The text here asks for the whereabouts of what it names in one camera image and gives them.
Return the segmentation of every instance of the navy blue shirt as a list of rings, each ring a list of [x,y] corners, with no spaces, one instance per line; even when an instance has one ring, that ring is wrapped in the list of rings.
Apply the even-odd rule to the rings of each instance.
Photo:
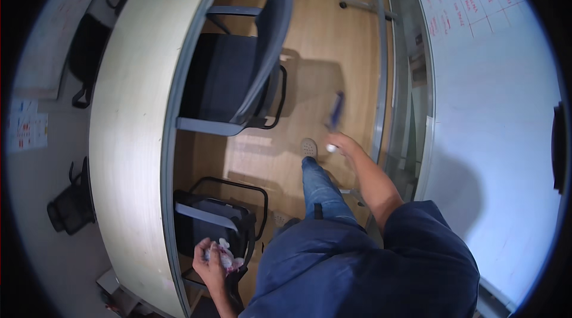
[[[360,228],[303,220],[261,257],[251,317],[471,317],[479,271],[432,201],[388,218],[384,249]]]

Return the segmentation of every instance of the chair seat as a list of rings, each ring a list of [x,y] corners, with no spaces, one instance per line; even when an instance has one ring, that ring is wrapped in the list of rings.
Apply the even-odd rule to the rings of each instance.
[[[252,85],[257,37],[201,34],[186,79],[182,117],[229,122]]]

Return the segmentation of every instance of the whiteboard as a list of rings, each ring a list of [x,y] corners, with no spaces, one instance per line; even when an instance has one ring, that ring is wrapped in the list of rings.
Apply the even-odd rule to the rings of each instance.
[[[551,129],[560,93],[526,0],[420,0],[435,117],[425,190],[472,251],[484,282],[519,306],[554,238]]]
[[[91,0],[47,0],[20,57],[14,94],[56,99],[72,39]]]

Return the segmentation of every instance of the desk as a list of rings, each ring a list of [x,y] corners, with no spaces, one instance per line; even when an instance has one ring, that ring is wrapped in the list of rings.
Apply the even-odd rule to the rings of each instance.
[[[213,0],[128,0],[97,78],[89,131],[94,207],[119,283],[190,315],[175,246],[175,118]]]

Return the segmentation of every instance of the person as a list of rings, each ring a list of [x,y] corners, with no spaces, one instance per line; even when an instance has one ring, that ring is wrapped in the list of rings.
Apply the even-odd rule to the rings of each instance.
[[[339,189],[302,142],[306,216],[292,219],[261,256],[256,291],[240,317],[472,317],[479,271],[463,241],[432,201],[404,204],[389,177],[342,133],[327,143],[347,158],[379,227],[380,249],[358,225]],[[323,220],[314,219],[321,204]],[[211,247],[211,260],[204,250]],[[225,291],[220,253],[209,238],[193,268],[222,318],[237,317]]]

